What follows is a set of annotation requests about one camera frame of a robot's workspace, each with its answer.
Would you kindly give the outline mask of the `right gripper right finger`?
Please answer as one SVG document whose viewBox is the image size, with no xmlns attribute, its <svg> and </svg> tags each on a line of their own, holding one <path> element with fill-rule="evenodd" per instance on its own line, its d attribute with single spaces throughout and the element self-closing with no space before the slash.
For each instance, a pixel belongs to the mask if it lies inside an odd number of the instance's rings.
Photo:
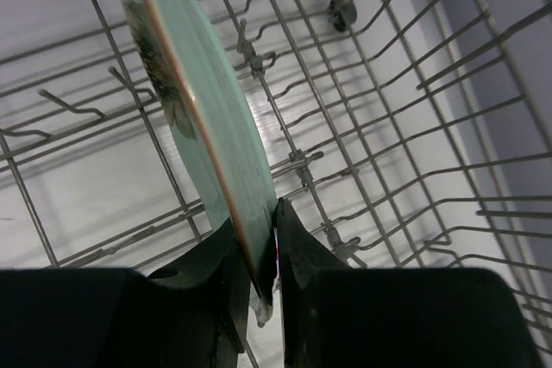
<svg viewBox="0 0 552 368">
<path fill-rule="evenodd" d="M 275 211 L 288 367 L 540 367 L 507 283 L 482 268 L 354 269 Z"/>
</svg>

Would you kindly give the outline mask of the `green plate dark motif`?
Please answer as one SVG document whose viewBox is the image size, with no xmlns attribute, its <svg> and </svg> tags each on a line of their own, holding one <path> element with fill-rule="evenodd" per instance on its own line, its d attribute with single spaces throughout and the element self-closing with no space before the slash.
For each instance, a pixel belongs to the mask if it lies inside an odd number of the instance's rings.
<svg viewBox="0 0 552 368">
<path fill-rule="evenodd" d="M 229 221 L 259 325 L 273 314 L 277 196 L 235 70 L 198 0 L 120 0 L 179 157 L 210 225 Z"/>
</svg>

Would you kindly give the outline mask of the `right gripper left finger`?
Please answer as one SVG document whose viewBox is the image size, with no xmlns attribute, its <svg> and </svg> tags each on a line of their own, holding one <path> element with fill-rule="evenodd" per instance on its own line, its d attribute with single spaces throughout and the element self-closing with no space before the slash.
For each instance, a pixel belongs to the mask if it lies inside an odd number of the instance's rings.
<svg viewBox="0 0 552 368">
<path fill-rule="evenodd" d="M 4 270 L 4 367 L 234 367 L 249 277 L 230 221 L 144 276 L 129 268 Z"/>
</svg>

